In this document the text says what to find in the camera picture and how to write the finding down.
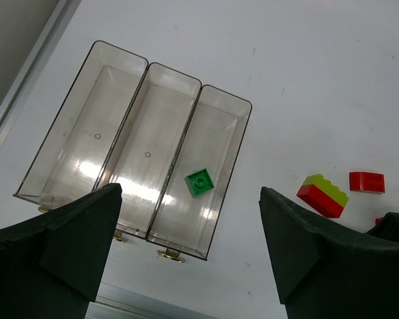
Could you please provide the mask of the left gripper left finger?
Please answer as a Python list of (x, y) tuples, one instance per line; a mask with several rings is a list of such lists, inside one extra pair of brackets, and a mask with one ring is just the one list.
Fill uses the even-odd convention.
[(84, 318), (94, 302), (122, 204), (111, 183), (0, 229), (0, 318)]

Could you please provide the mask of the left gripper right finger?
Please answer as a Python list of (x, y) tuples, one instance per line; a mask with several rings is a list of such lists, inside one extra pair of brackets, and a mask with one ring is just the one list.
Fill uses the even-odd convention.
[(289, 318), (399, 318), (399, 243), (349, 229), (268, 187), (259, 207)]

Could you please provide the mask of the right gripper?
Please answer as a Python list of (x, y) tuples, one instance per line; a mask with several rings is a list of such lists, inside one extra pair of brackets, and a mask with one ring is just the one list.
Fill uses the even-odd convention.
[[(383, 217), (389, 216), (399, 216), (399, 213), (389, 212)], [(386, 224), (385, 222), (382, 222), (377, 226), (375, 225), (373, 228), (371, 228), (371, 230), (367, 231), (366, 233), (376, 238), (399, 243), (399, 223)]]

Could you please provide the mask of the green square lego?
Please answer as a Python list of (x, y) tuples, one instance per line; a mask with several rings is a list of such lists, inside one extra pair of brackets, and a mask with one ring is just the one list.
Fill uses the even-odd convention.
[(201, 169), (185, 176), (187, 187), (192, 196), (197, 197), (215, 188), (207, 169)]

